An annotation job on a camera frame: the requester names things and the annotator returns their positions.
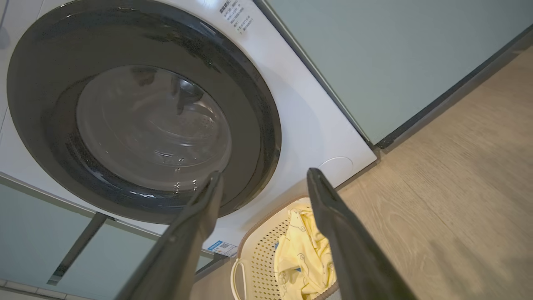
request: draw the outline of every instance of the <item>front-load washing machine door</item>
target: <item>front-load washing machine door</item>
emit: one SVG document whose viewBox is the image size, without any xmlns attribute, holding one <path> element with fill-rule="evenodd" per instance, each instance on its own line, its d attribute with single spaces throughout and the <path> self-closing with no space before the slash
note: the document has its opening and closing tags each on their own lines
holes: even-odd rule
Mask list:
<svg viewBox="0 0 533 300">
<path fill-rule="evenodd" d="M 38 19 L 10 61 L 15 127 L 66 189 L 168 224 L 214 170 L 220 215 L 270 179 L 281 146 L 272 95 L 223 34 L 148 0 L 78 0 Z"/>
</svg>

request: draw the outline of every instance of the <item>white washing machine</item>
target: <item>white washing machine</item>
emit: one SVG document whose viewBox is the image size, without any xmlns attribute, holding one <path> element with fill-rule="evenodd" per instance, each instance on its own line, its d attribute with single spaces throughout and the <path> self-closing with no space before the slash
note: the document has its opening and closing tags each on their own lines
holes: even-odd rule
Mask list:
<svg viewBox="0 0 533 300">
<path fill-rule="evenodd" d="M 251 0 L 67 2 L 8 2 L 2 176 L 162 234 L 222 170 L 215 250 L 376 160 Z"/>
</svg>

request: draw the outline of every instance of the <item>yellow clothing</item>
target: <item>yellow clothing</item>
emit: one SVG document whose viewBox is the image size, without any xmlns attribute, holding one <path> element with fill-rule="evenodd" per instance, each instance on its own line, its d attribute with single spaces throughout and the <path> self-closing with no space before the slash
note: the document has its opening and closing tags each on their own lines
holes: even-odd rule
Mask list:
<svg viewBox="0 0 533 300">
<path fill-rule="evenodd" d="M 329 241 L 318 231 L 310 205 L 300 204 L 289 215 L 274 255 L 281 299 L 312 300 L 337 280 Z"/>
</svg>

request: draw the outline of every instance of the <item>laundry basket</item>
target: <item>laundry basket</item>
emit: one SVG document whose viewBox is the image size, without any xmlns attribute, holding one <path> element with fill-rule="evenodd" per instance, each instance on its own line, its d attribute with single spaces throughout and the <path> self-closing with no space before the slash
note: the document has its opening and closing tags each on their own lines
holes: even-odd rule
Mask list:
<svg viewBox="0 0 533 300">
<path fill-rule="evenodd" d="M 281 299 L 278 283 L 274 274 L 274 246 L 279 237 L 287 232 L 289 225 L 288 211 L 298 204 L 310 204 L 309 198 L 289 201 L 250 229 L 239 245 L 237 260 L 231 268 L 231 291 L 235 300 L 279 300 Z M 237 292 L 237 267 L 240 267 L 244 279 L 245 298 Z M 338 282 L 316 297 L 325 300 L 338 297 Z"/>
</svg>

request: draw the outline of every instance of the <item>light wood flooring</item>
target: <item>light wood flooring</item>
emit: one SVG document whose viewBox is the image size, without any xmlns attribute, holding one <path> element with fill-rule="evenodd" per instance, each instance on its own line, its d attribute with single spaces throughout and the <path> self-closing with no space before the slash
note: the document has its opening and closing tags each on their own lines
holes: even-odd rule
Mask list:
<svg viewBox="0 0 533 300">
<path fill-rule="evenodd" d="M 340 195 L 419 299 L 531 299 L 533 48 Z M 233 299 L 230 269 L 191 299 Z"/>
</svg>

